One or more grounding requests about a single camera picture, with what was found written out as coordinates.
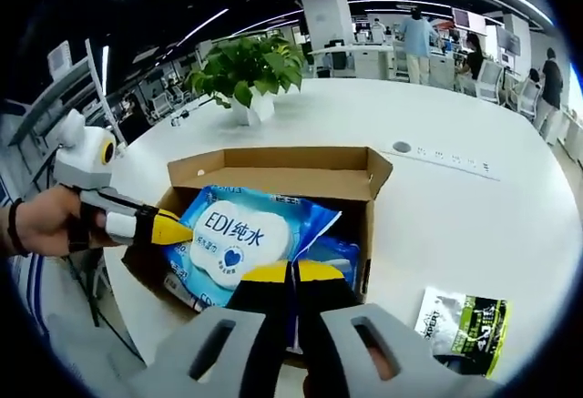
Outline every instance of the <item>snack package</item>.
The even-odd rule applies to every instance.
[[[414,327],[449,369],[490,377],[506,337],[508,302],[425,289]]]
[[[164,251],[201,308],[224,306],[245,273],[277,260],[295,260],[340,215],[307,199],[207,186],[180,218],[194,229],[193,241]]]
[[[346,282],[354,290],[359,252],[360,248],[355,243],[347,243],[333,237],[321,236],[298,259],[330,264],[343,273]]]

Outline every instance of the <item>blue wet wipes pack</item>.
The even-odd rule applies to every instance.
[[[173,271],[204,305],[224,306],[257,266],[295,260],[341,216],[307,199],[207,186],[180,218],[192,242],[165,247]]]
[[[333,266],[343,273],[344,279],[354,290],[359,252],[360,248],[355,243],[321,236],[298,259],[319,261]]]

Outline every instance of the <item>cardboard box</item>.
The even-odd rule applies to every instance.
[[[374,199],[393,171],[391,163],[374,150],[233,148],[172,161],[168,169],[171,187],[158,207],[179,216],[208,185],[302,197],[341,210],[342,216],[326,235],[360,246],[356,292],[365,300],[373,256]],[[195,314],[164,287],[170,266],[160,247],[129,247],[123,262],[159,298],[174,304],[187,317]]]

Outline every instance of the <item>bracelet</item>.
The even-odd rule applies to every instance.
[[[20,241],[18,233],[16,232],[16,209],[18,209],[18,206],[22,203],[23,201],[21,199],[17,199],[10,207],[8,212],[8,237],[10,237],[10,241],[12,241],[12,246],[16,253],[23,257],[27,257],[28,251],[25,250],[25,247],[22,245],[22,241]]]

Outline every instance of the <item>black and green package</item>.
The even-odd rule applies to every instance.
[[[507,301],[428,287],[415,331],[431,343],[434,357],[451,370],[489,378],[502,350],[507,319]]]

